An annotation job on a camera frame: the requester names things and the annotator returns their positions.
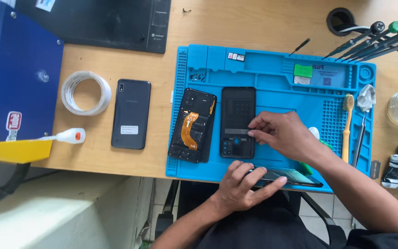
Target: black mat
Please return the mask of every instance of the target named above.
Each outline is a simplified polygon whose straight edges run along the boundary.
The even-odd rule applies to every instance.
[[[51,12],[35,4],[15,8],[64,42],[165,53],[171,0],[56,0]]]

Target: roll of tape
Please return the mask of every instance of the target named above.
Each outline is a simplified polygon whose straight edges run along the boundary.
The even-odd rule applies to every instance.
[[[81,81],[87,79],[94,79],[96,82],[98,82],[99,86],[101,87],[101,99],[99,100],[99,103],[93,107],[93,109],[84,111],[76,105],[73,93],[76,86]],[[89,71],[77,71],[71,74],[62,84],[61,99],[67,110],[70,112],[76,115],[93,116],[103,112],[107,108],[111,99],[111,89],[108,83],[102,77]]]

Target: brush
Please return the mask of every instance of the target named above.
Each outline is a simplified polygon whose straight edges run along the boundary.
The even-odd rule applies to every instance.
[[[346,94],[343,101],[343,110],[348,111],[345,129],[343,130],[342,160],[349,163],[349,127],[351,125],[352,109],[354,108],[354,96]]]

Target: black smartphone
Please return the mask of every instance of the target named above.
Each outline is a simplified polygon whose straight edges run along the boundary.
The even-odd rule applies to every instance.
[[[255,139],[247,132],[249,123],[256,116],[256,89],[224,87],[221,112],[221,157],[253,158]]]
[[[310,187],[322,187],[323,183],[319,182],[316,178],[311,175],[304,175],[295,169],[278,168],[278,169],[267,169],[267,173],[260,179],[261,181],[273,182],[281,176],[287,177],[287,184],[310,186]]]
[[[141,150],[145,147],[151,84],[120,79],[116,88],[111,145]]]
[[[216,102],[213,94],[185,89],[170,141],[170,157],[192,163],[208,162]]]

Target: black shirt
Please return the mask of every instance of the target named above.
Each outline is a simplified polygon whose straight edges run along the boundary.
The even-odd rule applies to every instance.
[[[234,212],[212,226],[192,246],[197,249],[249,248],[331,248],[308,231],[298,216],[284,207],[258,205]],[[397,248],[398,234],[382,234],[363,229],[350,232],[346,249]]]

